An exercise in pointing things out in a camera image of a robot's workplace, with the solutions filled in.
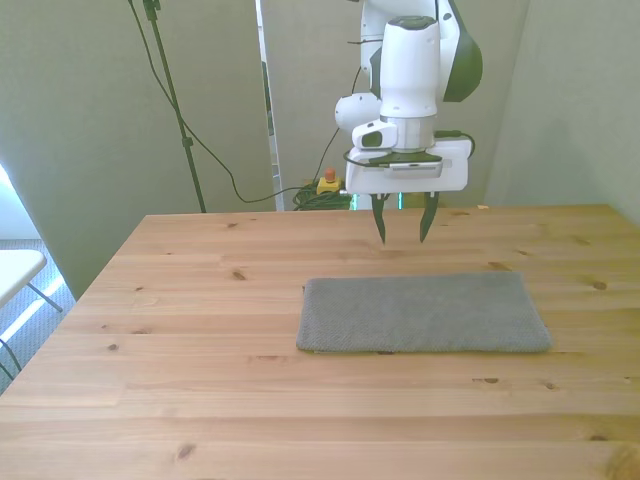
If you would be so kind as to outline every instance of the white table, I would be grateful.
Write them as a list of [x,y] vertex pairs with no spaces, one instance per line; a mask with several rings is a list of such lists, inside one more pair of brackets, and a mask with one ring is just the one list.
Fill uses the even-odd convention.
[[60,305],[31,284],[31,279],[46,264],[47,259],[37,250],[0,250],[0,307],[27,286],[61,312]]

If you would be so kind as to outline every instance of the power cord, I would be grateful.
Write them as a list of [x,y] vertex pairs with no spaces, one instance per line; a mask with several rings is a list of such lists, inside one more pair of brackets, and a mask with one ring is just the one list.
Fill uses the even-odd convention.
[[[149,49],[149,43],[147,42],[147,37],[144,33],[144,29],[142,28],[142,24],[140,23],[140,17],[138,16],[138,12],[136,11],[135,6],[133,5],[133,0],[128,0],[129,2],[129,6],[131,7],[131,12],[133,13],[133,16],[135,18],[136,21],[136,25],[138,26],[138,31],[140,32],[140,37],[142,38],[142,43],[144,45],[144,49],[145,52],[147,54],[147,60],[149,61],[149,66],[151,67],[151,72],[156,80],[156,82],[158,83],[158,86],[160,87],[160,89],[162,90],[162,93],[164,94],[165,98],[167,99],[167,101],[169,102],[169,104],[171,105],[171,107],[173,108],[173,110],[176,112],[176,115],[182,120],[182,123],[184,124],[185,129],[193,136],[194,140],[209,154],[211,155],[214,160],[216,162],[218,162],[218,164],[224,169],[224,171],[227,173],[227,175],[229,176],[229,179],[231,180],[231,186],[233,187],[233,191],[236,195],[236,197],[238,197],[238,199],[246,204],[250,204],[250,203],[258,203],[258,202],[263,202],[265,200],[269,200],[271,198],[277,197],[278,195],[285,193],[285,192],[289,192],[292,190],[302,190],[304,188],[306,188],[307,186],[304,187],[289,187],[289,188],[285,188],[283,190],[280,190],[279,192],[276,192],[272,195],[267,195],[266,197],[262,197],[262,198],[257,198],[255,200],[247,200],[245,199],[240,192],[238,191],[238,187],[236,185],[236,179],[235,176],[233,175],[233,173],[231,172],[231,170],[229,169],[229,167],[227,167],[227,165],[220,160],[220,158],[218,158],[218,156],[207,146],[205,145],[205,143],[200,140],[200,138],[198,137],[198,135],[196,135],[196,133],[191,129],[191,127],[189,126],[189,124],[185,121],[184,117],[182,116],[179,108],[176,107],[176,105],[173,103],[173,101],[171,100],[171,97],[169,96],[169,93],[167,92],[167,89],[165,88],[164,84],[162,83],[162,80],[160,80],[160,77],[158,75],[158,72],[156,71],[155,65],[153,63],[153,58],[151,56],[151,50]],[[351,93],[353,94],[353,92],[355,91],[355,85],[356,82],[358,80],[358,76],[360,75],[360,71],[361,68],[358,68],[358,73],[356,74],[356,78],[353,81],[353,88]],[[322,154],[322,157],[320,159],[320,163],[318,165],[318,169],[316,171],[316,174],[314,175],[314,179],[313,181],[315,182],[316,179],[318,178],[318,174],[320,173],[320,170],[322,168],[322,164],[324,162],[324,159],[327,155],[327,152],[329,151],[329,148],[331,147],[331,144],[333,143],[333,141],[335,140],[336,136],[338,135],[338,132],[340,131],[340,129],[337,129],[335,131],[335,133],[333,134],[333,136],[331,137],[331,140],[329,141],[329,143],[327,144],[327,148],[325,148],[324,153]]]
[[[18,358],[16,357],[15,353],[13,353],[13,350],[11,349],[11,347],[7,344],[7,342],[2,340],[1,338],[0,338],[0,344],[7,349],[7,352],[9,353],[9,356],[11,357],[11,360],[13,361],[14,365],[18,369],[18,372],[21,372],[22,367],[20,366],[20,362],[18,361]],[[5,367],[1,362],[0,362],[0,370],[2,370],[7,375],[7,377],[9,377],[10,380],[15,379],[15,377],[11,374],[11,372],[9,372],[7,367]]]
[[475,139],[469,135],[468,133],[464,133],[460,130],[437,130],[436,133],[434,134],[435,138],[460,138],[460,137],[466,137],[469,140],[471,140],[471,154],[469,155],[469,157],[472,157],[473,154],[476,152],[476,141]]
[[351,195],[340,192],[324,192],[318,195],[318,182],[305,185],[293,197],[294,211],[307,210],[348,210],[351,206]]

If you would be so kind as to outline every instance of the wood knot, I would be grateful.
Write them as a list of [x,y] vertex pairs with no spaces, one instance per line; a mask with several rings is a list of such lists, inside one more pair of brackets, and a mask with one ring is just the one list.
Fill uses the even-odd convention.
[[611,480],[636,480],[640,478],[640,449],[625,445],[611,457],[606,469]]
[[504,263],[500,262],[489,262],[489,266],[496,271],[499,272],[510,272],[511,269],[507,267]]
[[193,443],[185,443],[178,450],[178,460],[185,460],[196,451],[196,445]]
[[260,362],[286,362],[286,358],[280,355],[256,355],[254,358]]

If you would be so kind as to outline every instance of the yellow base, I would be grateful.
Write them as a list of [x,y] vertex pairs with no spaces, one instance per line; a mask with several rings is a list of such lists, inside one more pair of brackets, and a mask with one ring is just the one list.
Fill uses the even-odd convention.
[[342,185],[342,180],[336,178],[335,181],[329,183],[327,180],[322,177],[318,182],[318,188],[316,189],[316,193],[320,195],[325,192],[339,192],[340,185]]

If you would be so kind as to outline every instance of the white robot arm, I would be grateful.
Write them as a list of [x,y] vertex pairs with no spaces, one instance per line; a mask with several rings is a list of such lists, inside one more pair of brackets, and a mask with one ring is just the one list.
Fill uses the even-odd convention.
[[[425,192],[437,201],[438,192],[467,185],[472,141],[437,132],[436,117],[440,102],[460,102],[477,88],[482,55],[454,0],[364,0],[361,30],[371,92],[340,99],[336,122],[354,143],[345,154],[347,191],[372,195],[384,241],[388,194]],[[435,215],[427,210],[421,240]]]

